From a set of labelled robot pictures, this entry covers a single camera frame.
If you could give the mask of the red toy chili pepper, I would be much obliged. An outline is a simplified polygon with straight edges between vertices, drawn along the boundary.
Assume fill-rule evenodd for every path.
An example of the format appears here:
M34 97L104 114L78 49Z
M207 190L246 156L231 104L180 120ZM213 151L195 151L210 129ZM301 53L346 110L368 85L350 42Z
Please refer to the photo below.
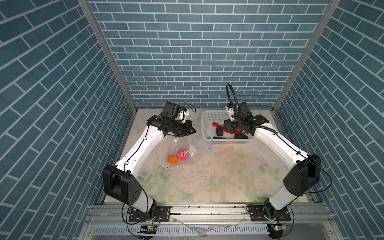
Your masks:
M229 134L240 133L240 131L228 132L222 125L219 125L218 123L215 123L215 122L213 122L212 125L216 127L216 134L218 137L221 137L224 133L229 133Z

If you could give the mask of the white plastic mesh basket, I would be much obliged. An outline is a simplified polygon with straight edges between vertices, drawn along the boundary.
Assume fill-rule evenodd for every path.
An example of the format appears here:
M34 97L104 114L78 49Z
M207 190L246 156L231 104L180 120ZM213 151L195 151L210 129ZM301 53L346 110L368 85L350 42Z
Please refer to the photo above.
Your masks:
M206 143L213 144L246 144L255 137L251 134L241 132L233 127L229 113L226 110L205 110L202 112L201 129L202 138Z

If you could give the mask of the clear zip top bag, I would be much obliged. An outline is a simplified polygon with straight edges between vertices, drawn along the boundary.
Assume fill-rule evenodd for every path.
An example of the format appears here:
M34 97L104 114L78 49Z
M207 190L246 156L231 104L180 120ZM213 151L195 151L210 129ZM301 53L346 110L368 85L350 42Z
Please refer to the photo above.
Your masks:
M201 129L203 127L202 120L195 126L195 134L186 136L186 137L171 137L169 145L169 156L177 156L178 150L185 149L188 151L188 158L186 160L178 160L175 165L191 165L199 163L203 158L208 157L212 153L212 145L206 143L201 134Z

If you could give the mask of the pink toy fruit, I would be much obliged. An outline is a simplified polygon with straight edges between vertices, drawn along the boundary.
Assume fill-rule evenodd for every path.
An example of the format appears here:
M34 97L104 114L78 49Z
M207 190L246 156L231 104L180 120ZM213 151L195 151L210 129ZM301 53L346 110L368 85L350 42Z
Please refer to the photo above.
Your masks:
M177 158L179 160L186 160L188 158L188 151L185 149L178 150Z

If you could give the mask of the orange toy fruit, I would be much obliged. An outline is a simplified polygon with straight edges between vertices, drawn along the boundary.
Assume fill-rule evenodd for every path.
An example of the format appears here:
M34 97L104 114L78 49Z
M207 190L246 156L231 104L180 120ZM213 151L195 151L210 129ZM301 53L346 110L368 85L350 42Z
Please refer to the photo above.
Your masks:
M173 164L173 165L175 165L177 162L178 162L178 157L177 156L175 156L175 155L170 155L169 157L168 157L168 161L171 163L171 164Z

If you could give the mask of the dark brown toy food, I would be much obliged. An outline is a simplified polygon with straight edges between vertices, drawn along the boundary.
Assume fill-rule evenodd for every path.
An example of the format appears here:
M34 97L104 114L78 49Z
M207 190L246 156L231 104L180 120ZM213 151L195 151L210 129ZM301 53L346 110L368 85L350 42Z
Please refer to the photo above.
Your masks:
M217 137L222 137L224 135L224 130L223 130L222 126L218 126L216 128L216 135L217 135Z

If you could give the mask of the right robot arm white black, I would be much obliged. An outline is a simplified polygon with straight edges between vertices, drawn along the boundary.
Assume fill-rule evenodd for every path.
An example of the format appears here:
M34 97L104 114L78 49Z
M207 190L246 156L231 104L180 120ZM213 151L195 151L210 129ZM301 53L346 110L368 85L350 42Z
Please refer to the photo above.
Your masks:
M321 162L316 154L302 151L283 135L262 115L249 118L244 123L231 118L224 121L227 132L245 131L264 142L273 150L289 169L283 185L265 201L263 208L266 219L275 220L287 210L287 205L315 186L321 178Z

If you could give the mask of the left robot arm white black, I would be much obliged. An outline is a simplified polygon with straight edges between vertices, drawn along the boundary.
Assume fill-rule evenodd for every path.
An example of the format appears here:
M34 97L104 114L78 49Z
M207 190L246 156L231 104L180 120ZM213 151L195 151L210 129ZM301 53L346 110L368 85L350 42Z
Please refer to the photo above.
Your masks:
M157 202L148 196L137 180L140 170L156 145L166 136L186 137L195 132L191 120L178 122L160 116L149 118L134 146L113 166L104 167L102 178L105 194L138 210L141 221L152 220Z

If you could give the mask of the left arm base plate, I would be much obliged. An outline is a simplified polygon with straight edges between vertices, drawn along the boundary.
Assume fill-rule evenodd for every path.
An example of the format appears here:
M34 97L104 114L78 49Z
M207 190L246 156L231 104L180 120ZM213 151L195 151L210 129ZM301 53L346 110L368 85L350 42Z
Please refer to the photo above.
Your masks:
M129 223L144 223L145 221L169 222L170 220L170 206L156 206L156 210L152 209L151 212L154 213L153 216L151 214L145 216L144 212L130 207L128 210Z

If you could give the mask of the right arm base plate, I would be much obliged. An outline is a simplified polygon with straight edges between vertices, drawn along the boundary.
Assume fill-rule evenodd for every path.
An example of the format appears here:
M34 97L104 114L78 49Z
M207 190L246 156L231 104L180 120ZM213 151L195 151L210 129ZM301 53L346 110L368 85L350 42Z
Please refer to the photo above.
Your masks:
M291 221L290 212L287 207L283 208L280 211L277 211L270 217L267 216L264 210L263 205L253 205L249 204L245 207L246 211L249 213L252 222L262 222L262 221Z

